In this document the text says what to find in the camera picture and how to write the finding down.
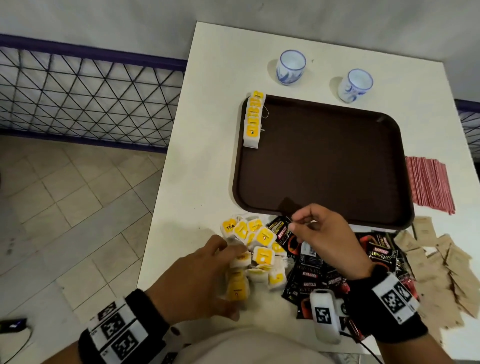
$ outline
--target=blue and white cup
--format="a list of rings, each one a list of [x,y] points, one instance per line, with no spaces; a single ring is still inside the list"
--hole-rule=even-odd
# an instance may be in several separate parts
[[[276,76],[284,85],[290,85],[297,81],[305,70],[307,59],[294,49],[283,52],[276,63]]]
[[[372,76],[367,71],[355,68],[348,72],[338,85],[338,97],[349,104],[365,95],[372,86]]]

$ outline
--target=table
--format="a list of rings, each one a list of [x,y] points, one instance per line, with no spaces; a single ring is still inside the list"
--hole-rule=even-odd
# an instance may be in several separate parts
[[[307,58],[303,77],[291,86],[275,77],[282,51],[298,49]],[[353,104],[335,94],[340,77],[368,70],[373,89]],[[480,184],[440,62],[354,49],[286,36],[197,23],[183,81],[138,287],[146,289],[179,257],[204,245],[220,222],[242,212],[232,196],[241,104],[253,90],[384,112],[399,124],[408,156],[436,158],[447,165],[457,214],[415,206],[433,217],[438,235],[448,232],[473,256],[480,277]],[[315,338],[312,322],[296,320],[280,292],[256,288],[238,323],[221,317],[183,323],[191,340],[214,332],[255,325],[331,352],[365,352],[349,338],[339,345]],[[444,332],[455,359],[480,359],[480,321],[463,315],[465,327]],[[372,338],[365,343],[378,353]]]

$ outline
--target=wall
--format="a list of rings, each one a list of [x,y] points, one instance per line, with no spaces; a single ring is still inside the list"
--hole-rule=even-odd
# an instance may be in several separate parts
[[[480,102],[479,15],[477,0],[3,0],[0,33],[186,59],[198,20],[444,61],[454,96]]]

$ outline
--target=brown plastic tray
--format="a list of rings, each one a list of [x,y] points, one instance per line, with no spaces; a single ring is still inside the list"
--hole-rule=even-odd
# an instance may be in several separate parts
[[[258,149],[243,146],[233,196],[243,209],[289,216],[318,203],[356,225],[404,229],[414,218],[400,128],[375,111],[267,95]]]

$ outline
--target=wristband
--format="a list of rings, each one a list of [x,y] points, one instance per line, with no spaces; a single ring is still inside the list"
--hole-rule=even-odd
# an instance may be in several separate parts
[[[375,265],[368,278],[347,283],[345,307],[362,334],[372,334],[379,342],[399,343],[428,332],[416,312],[419,302],[383,266]]]
[[[139,289],[95,315],[78,340],[82,363],[147,364],[164,347],[170,325]]]

